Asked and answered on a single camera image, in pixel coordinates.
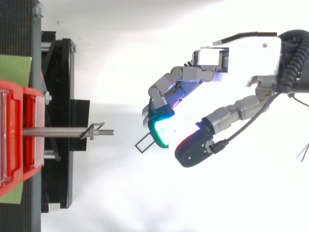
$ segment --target metal tube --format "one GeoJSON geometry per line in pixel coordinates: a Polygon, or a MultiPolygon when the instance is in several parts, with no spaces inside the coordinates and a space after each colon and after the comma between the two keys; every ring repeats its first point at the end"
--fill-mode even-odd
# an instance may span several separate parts
{"type": "MultiPolygon", "coordinates": [[[[87,127],[36,127],[24,128],[23,136],[53,137],[53,138],[78,138],[87,127]]],[[[114,135],[114,130],[94,130],[94,135],[114,135]]]]}
{"type": "Polygon", "coordinates": [[[44,150],[44,159],[45,160],[55,160],[55,154],[53,150],[44,150]]]}
{"type": "Polygon", "coordinates": [[[42,52],[48,52],[51,44],[52,43],[45,43],[45,42],[41,43],[41,51],[42,52]]]}

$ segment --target red crate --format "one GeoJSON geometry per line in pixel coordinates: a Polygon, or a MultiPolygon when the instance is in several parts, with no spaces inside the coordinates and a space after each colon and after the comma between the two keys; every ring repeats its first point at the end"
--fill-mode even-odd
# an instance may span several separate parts
{"type": "MultiPolygon", "coordinates": [[[[24,88],[24,121],[27,128],[45,126],[45,98],[36,89],[24,88]]],[[[24,137],[24,181],[36,174],[44,164],[44,138],[24,137]]]]}
{"type": "Polygon", "coordinates": [[[0,80],[0,196],[23,181],[23,88],[0,80]]]}

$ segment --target green cloth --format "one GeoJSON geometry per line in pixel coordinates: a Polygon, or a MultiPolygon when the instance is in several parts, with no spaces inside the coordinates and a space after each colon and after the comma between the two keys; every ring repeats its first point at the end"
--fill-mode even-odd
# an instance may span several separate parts
{"type": "Polygon", "coordinates": [[[0,55],[0,78],[27,87],[31,61],[31,57],[0,55]]]}
{"type": "Polygon", "coordinates": [[[20,204],[22,193],[23,193],[23,182],[21,182],[12,191],[0,197],[0,203],[20,204]]]}
{"type": "MultiPolygon", "coordinates": [[[[21,86],[28,86],[31,68],[31,57],[0,55],[0,79],[13,81],[21,86]]],[[[20,204],[23,183],[0,197],[0,203],[20,204]]]]}

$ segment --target screw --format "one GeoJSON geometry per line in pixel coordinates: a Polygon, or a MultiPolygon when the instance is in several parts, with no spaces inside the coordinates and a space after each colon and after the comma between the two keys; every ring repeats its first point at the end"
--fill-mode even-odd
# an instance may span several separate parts
{"type": "Polygon", "coordinates": [[[98,134],[99,135],[114,135],[115,131],[114,130],[99,130],[98,134]]]}
{"type": "Polygon", "coordinates": [[[49,94],[48,91],[45,92],[44,96],[45,96],[45,104],[48,105],[49,102],[50,102],[53,98],[52,98],[52,96],[50,96],[50,94],[49,94]]]}
{"type": "Polygon", "coordinates": [[[76,53],[76,45],[75,45],[75,44],[73,44],[73,45],[71,46],[71,52],[72,52],[72,53],[76,53]]]}
{"type": "Polygon", "coordinates": [[[36,16],[37,18],[43,18],[42,10],[43,10],[43,4],[41,3],[36,4],[35,7],[33,8],[34,16],[36,16]]]}

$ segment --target white backdrop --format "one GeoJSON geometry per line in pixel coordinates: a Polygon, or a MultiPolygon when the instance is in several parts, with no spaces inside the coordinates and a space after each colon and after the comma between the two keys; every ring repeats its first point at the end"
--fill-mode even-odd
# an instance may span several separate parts
{"type": "MultiPolygon", "coordinates": [[[[148,88],[192,52],[246,31],[309,30],[304,3],[206,0],[42,0],[42,30],[70,38],[75,98],[115,136],[74,155],[73,204],[42,215],[43,232],[307,232],[309,109],[282,95],[225,150],[183,168],[173,150],[134,144],[147,133],[148,88]]],[[[254,88],[203,84],[178,106],[196,120],[254,88]]],[[[309,102],[309,96],[299,95],[309,102]]],[[[220,133],[226,138],[243,125],[220,133]]]]}

